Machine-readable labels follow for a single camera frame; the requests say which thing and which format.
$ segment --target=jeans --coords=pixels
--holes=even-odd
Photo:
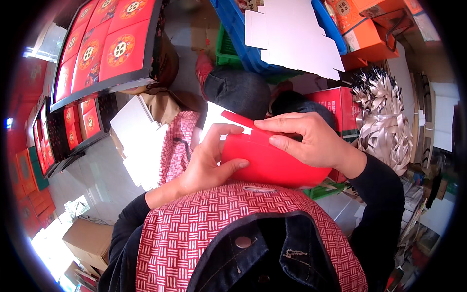
[[[226,67],[212,70],[203,89],[209,101],[251,120],[264,120],[272,101],[269,85],[260,75]],[[280,93],[271,110],[273,115],[317,112],[335,129],[327,108],[292,90]]]

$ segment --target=right hand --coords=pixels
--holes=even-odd
[[[273,135],[269,143],[309,166],[335,168],[347,178],[355,178],[365,169],[366,155],[342,140],[318,113],[281,114],[255,121],[255,126],[303,136],[302,142],[298,142],[284,135]]]

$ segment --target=person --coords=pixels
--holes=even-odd
[[[218,166],[220,137],[243,128],[213,124],[192,151],[185,144],[194,146],[199,114],[181,112],[168,130],[176,139],[164,142],[170,148],[161,160],[165,180],[119,215],[98,290],[384,291],[404,210],[394,171],[337,136],[317,105],[264,119],[271,92],[260,76],[214,68],[204,55],[196,72],[207,100],[255,119],[259,129],[303,137],[273,135],[270,144],[304,164],[344,174],[367,204],[361,223],[348,241],[302,192],[230,180],[250,162],[236,158]],[[273,97],[281,94],[300,99],[287,86]]]

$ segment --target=tiled floor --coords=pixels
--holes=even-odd
[[[201,94],[198,80],[194,74],[196,52],[191,50],[190,22],[186,15],[177,15],[167,10],[165,32],[175,45],[179,55],[180,67],[171,89]],[[325,88],[325,79],[311,74],[292,79],[294,88],[302,94],[312,93]],[[90,217],[113,224],[121,210],[144,190],[133,184],[115,149],[110,137],[93,145],[86,155],[49,179],[50,194],[57,207],[57,213],[65,211],[64,204],[84,195],[90,209],[85,213]],[[344,194],[336,194],[317,200],[341,226],[345,234],[355,226],[354,213],[359,204]]]

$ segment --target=finger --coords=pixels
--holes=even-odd
[[[250,162],[246,159],[242,158],[235,158],[229,160],[223,164],[221,164],[218,168],[216,168],[216,174],[219,176],[220,180],[223,182],[226,181],[229,177],[231,177],[234,172],[248,167]]]
[[[305,136],[307,123],[308,121],[306,120],[306,117],[294,119],[278,118],[275,120],[255,121],[255,126],[261,130],[283,133],[297,133]]]
[[[282,135],[269,138],[271,145],[283,150],[303,163],[306,163],[306,145]]]
[[[287,113],[287,114],[280,114],[273,116],[271,118],[265,119],[263,121],[272,121],[272,120],[277,120],[280,118],[288,118],[288,119],[297,119],[297,118],[303,118],[305,116],[309,116],[311,113]]]
[[[221,135],[238,135],[241,134],[244,130],[245,129],[243,127],[233,124],[212,124],[203,140],[203,143],[207,145],[209,149],[217,151]]]

